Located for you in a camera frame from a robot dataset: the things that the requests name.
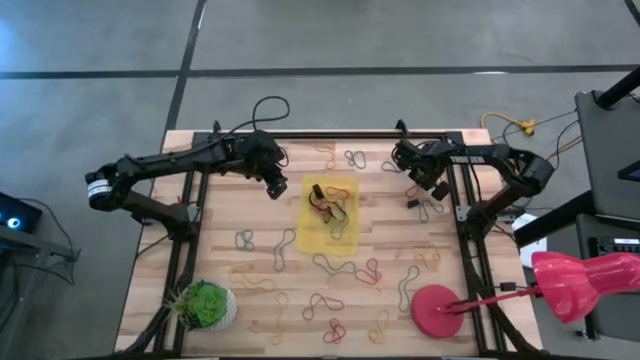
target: wooden table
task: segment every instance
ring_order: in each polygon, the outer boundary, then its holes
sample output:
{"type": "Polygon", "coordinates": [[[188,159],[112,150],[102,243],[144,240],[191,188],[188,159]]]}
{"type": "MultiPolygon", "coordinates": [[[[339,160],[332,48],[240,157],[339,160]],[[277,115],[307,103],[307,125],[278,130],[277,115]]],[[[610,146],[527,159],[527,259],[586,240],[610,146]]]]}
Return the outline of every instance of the wooden table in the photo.
{"type": "MultiPolygon", "coordinates": [[[[489,143],[486,130],[462,131],[467,144],[489,143]]],[[[170,131],[163,151],[189,148],[192,135],[193,131],[170,131]]],[[[410,315],[398,309],[398,283],[406,277],[411,265],[418,265],[421,272],[415,281],[409,283],[409,294],[425,285],[441,284],[452,289],[461,299],[466,298],[450,198],[447,197],[442,203],[444,213],[438,214],[433,209],[428,209],[430,221],[427,224],[419,221],[418,208],[407,209],[404,192],[412,185],[411,180],[406,175],[380,170],[381,163],[390,158],[394,140],[278,142],[287,150],[291,160],[291,164],[284,169],[285,176],[289,178],[288,190],[278,200],[268,198],[262,183],[247,181],[231,174],[210,177],[194,279],[206,279],[230,287],[237,297],[238,315],[234,324],[222,333],[188,333],[183,353],[192,356],[477,354],[473,324],[469,316],[465,317],[462,329],[456,336],[436,340],[421,334],[410,315]],[[317,145],[328,145],[335,149],[337,166],[334,170],[325,169],[330,155],[316,151],[314,146],[317,145]],[[349,167],[342,155],[347,149],[364,151],[367,167],[363,170],[349,167]],[[352,260],[358,268],[365,268],[367,259],[375,257],[382,273],[382,279],[375,285],[356,281],[349,274],[329,278],[327,273],[312,263],[312,256],[297,251],[295,244],[285,248],[285,270],[282,273],[274,271],[273,247],[281,240],[283,229],[295,228],[297,225],[302,179],[309,172],[356,175],[359,178],[358,251],[351,257],[338,259],[330,256],[329,259],[332,263],[352,260]],[[254,231],[253,252],[239,251],[234,245],[236,232],[243,229],[254,231]],[[441,255],[435,271],[427,269],[414,259],[415,254],[424,252],[427,241],[435,244],[441,255]],[[264,289],[249,290],[242,283],[232,283],[229,278],[232,269],[246,272],[251,281],[273,279],[277,289],[273,292],[264,289]],[[276,294],[279,291],[288,294],[289,305],[281,319],[282,343],[273,345],[271,340],[278,330],[276,294]],[[304,320],[302,311],[309,306],[309,298],[314,292],[342,300],[345,308],[329,311],[326,307],[319,306],[313,320],[304,320]],[[384,329],[384,342],[374,344],[368,333],[369,330],[376,329],[376,316],[382,310],[389,312],[390,319],[384,329]],[[323,334],[329,331],[329,320],[334,317],[346,328],[347,334],[340,344],[327,344],[323,341],[323,334]]],[[[476,170],[483,198],[489,198],[502,187],[498,173],[492,168],[476,166],[476,170]]],[[[194,182],[193,199],[198,189],[197,179],[196,177],[194,182]]],[[[183,182],[184,175],[159,178],[155,182],[152,196],[159,201],[173,203],[182,191],[183,182]]],[[[146,228],[140,248],[165,234],[161,226],[146,228]]],[[[486,244],[494,282],[515,281],[517,284],[525,284],[513,241],[505,235],[491,233],[486,244]]],[[[164,241],[137,260],[116,349],[123,349],[131,344],[160,306],[170,249],[171,242],[164,241]]],[[[525,338],[534,346],[540,347],[540,336],[530,299],[512,299],[503,302],[501,306],[525,338]]],[[[490,335],[490,320],[486,309],[483,312],[483,323],[490,335]]],[[[172,331],[168,331],[167,346],[173,340],[172,331]]]]}

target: pink object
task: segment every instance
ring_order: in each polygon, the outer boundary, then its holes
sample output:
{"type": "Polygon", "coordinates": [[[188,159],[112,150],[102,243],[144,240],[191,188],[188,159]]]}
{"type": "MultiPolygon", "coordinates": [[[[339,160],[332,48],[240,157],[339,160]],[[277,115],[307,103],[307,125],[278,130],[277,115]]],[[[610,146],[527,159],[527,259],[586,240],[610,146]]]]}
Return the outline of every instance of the pink object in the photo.
{"type": "Polygon", "coordinates": [[[460,303],[444,286],[425,286],[411,299],[413,322],[430,337],[447,338],[460,330],[462,314],[471,308],[541,294],[560,321],[568,323],[587,315],[600,295],[640,288],[640,257],[632,254],[614,253],[582,261],[560,253],[537,252],[532,263],[537,286],[478,301],[460,303]]]}
{"type": "Polygon", "coordinates": [[[587,315],[600,295],[640,288],[640,257],[632,254],[613,253],[582,261],[537,252],[531,260],[542,295],[563,323],[587,315]]]}
{"type": "Polygon", "coordinates": [[[411,299],[413,322],[420,331],[432,338],[451,337],[462,327],[464,317],[462,314],[441,313],[438,309],[458,301],[458,296],[442,285],[425,286],[411,299]]]}

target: yellow container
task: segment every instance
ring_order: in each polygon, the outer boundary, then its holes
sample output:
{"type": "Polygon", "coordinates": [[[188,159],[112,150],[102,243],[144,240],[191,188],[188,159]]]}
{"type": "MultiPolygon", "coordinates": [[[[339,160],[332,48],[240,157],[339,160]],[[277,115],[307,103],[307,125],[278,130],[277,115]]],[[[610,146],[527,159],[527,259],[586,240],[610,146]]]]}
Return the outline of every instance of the yellow container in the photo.
{"type": "MultiPolygon", "coordinates": [[[[302,198],[300,201],[300,218],[298,219],[298,235],[296,247],[310,254],[353,255],[358,249],[358,178],[355,176],[305,175],[302,181],[302,198]],[[325,198],[337,202],[344,212],[335,204],[329,204],[338,219],[323,220],[323,213],[309,203],[309,194],[313,185],[318,184],[325,198]]],[[[315,196],[312,200],[318,203],[315,196]]]]}

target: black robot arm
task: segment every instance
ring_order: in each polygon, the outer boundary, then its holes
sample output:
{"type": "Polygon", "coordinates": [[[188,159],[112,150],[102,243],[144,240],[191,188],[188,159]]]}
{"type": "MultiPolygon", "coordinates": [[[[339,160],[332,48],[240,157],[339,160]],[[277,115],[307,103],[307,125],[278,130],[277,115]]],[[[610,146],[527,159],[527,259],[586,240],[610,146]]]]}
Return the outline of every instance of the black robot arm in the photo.
{"type": "Polygon", "coordinates": [[[134,219],[154,219],[162,223],[172,240],[185,241],[195,234],[186,204],[166,205],[131,188],[140,180],[189,171],[233,172],[247,179],[264,180],[267,194],[277,199],[287,188],[278,162],[285,154],[273,137],[257,130],[246,136],[219,134],[219,125],[204,141],[185,151],[133,158],[125,155],[85,176],[89,204],[101,211],[123,209],[134,219]]]}
{"type": "Polygon", "coordinates": [[[409,177],[426,190],[436,185],[451,164],[489,165],[497,169],[506,186],[491,199],[475,204],[467,213],[463,231],[473,239],[484,238],[498,213],[518,199],[542,192],[554,171],[553,166],[538,155],[505,144],[466,146],[426,142],[414,145],[402,139],[396,144],[392,158],[400,170],[409,170],[409,177]]]}

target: succulent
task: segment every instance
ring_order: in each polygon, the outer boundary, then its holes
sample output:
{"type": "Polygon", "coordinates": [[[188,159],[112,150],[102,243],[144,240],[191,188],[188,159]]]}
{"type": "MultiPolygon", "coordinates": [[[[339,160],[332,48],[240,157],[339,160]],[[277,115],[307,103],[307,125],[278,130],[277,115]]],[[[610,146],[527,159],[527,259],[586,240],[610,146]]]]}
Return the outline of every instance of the succulent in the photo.
{"type": "Polygon", "coordinates": [[[187,329],[206,328],[227,312],[227,290],[200,280],[175,297],[170,307],[187,329]]]}

